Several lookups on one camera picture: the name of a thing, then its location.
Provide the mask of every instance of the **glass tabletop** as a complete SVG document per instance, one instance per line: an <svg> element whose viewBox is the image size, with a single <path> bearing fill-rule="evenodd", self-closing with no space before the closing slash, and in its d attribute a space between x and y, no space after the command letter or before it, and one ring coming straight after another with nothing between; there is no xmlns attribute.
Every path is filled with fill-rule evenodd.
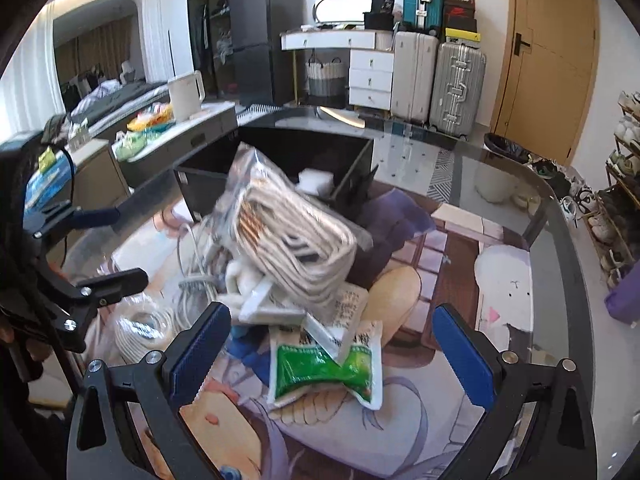
<svg viewBox="0 0 640 480"><path fill-rule="evenodd" d="M593 342L580 264L551 188L530 169L418 126L344 110L288 108L264 114L248 126L263 128L267 136L284 128L372 139L371 167L377 170L369 198L402 190L435 220L437 229L406 240L377 278L413 267L421 283L410 308L393 311L384 320L396 331L382 352L382 409L371 412L346 393L332 391L269 410L264 402L264 342L253 348L228 345L213 363L205 388L208 409L215 411L220 425L207 426L206 432L219 442L220 427L239 429L222 447L210 450L200 442L216 466L232 466L242 478L256 479L282 478L289 471L294 479L350 474L437 478L468 439L482 409L468 402L439 351L431 331L432 303L457 303L466 322L498 350L511 349L524 360L547 365L571 358L591 402ZM140 266L150 275L150 286L172 298L180 237L174 221L192 222L181 199L174 172L158 175L120 206L116 225L84 234L70 249L64 271L73 281L114 267ZM514 260L503 253L514 251L524 254L518 256L523 266L509 265ZM505 285L482 282L480 267L500 274L495 281ZM102 314L105 326L109 314ZM89 346L85 362L105 358L105 352L112 365L127 362L113 352L117 342ZM522 441L526 424L520 426L498 461L502 473ZM233 453L234 447L243 451ZM158 463L154 466L162 470Z"/></svg>

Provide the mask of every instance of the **refrigerator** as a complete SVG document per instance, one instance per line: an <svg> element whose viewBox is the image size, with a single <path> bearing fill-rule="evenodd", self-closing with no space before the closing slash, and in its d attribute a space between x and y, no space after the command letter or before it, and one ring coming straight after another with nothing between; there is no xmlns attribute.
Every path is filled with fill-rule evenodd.
<svg viewBox="0 0 640 480"><path fill-rule="evenodd" d="M294 95L293 55L281 49L280 34L300 28L304 1L229 0L229 7L240 104L290 102Z"/></svg>

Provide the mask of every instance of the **blue gripper pad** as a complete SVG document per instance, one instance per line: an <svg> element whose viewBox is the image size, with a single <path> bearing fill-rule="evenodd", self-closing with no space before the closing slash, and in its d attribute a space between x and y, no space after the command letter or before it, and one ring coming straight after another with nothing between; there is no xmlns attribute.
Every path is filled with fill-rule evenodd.
<svg viewBox="0 0 640 480"><path fill-rule="evenodd" d="M213 302L196 323L180 332L166 350L162 370L172 410L191 404L231 330L231 314Z"/></svg>
<svg viewBox="0 0 640 480"><path fill-rule="evenodd" d="M489 411L495 400L491 369L444 306L433 313L433 333L471 403Z"/></svg>

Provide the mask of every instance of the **brown curtain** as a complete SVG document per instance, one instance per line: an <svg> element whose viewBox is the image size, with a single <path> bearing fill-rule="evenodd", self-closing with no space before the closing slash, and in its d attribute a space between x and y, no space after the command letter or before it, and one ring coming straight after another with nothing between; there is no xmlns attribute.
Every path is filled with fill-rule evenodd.
<svg viewBox="0 0 640 480"><path fill-rule="evenodd" d="M55 49L58 80L69 81L97 64L107 79L118 79L130 46L131 16L94 28Z"/></svg>
<svg viewBox="0 0 640 480"><path fill-rule="evenodd" d="M56 57L56 71L58 72L58 82L66 83L80 73L78 63L78 38L73 38L54 49Z"/></svg>

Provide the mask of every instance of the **white kettle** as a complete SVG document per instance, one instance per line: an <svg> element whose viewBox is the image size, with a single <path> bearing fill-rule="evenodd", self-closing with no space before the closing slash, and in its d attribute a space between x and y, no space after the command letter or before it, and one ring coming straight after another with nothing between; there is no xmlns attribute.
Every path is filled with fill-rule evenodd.
<svg viewBox="0 0 640 480"><path fill-rule="evenodd" d="M169 79L166 84L177 123L188 120L202 109L204 85L200 70Z"/></svg>

